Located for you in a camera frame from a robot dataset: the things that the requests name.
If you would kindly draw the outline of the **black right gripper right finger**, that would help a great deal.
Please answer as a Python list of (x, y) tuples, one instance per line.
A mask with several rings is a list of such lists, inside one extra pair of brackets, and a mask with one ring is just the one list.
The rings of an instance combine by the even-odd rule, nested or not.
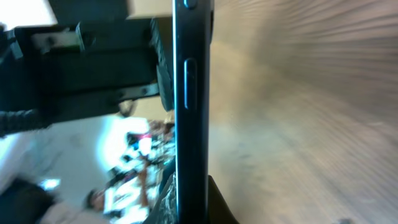
[(208, 176), (208, 223), (239, 224), (212, 176)]

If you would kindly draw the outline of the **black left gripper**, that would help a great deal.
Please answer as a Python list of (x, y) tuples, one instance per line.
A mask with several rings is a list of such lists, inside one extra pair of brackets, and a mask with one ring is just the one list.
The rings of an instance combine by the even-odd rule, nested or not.
[(174, 108), (171, 17), (16, 27), (1, 33), (1, 137), (117, 113), (159, 96)]

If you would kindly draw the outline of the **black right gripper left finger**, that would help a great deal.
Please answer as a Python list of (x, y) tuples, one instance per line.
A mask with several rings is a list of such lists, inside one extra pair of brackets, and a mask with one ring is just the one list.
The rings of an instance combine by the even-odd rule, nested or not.
[(173, 173), (143, 224), (177, 224), (176, 174)]

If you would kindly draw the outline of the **blue Galaxy smartphone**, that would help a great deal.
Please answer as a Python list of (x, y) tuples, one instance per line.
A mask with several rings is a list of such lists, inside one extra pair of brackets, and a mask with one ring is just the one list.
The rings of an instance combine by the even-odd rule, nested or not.
[(177, 220), (208, 219), (210, 0), (173, 1)]

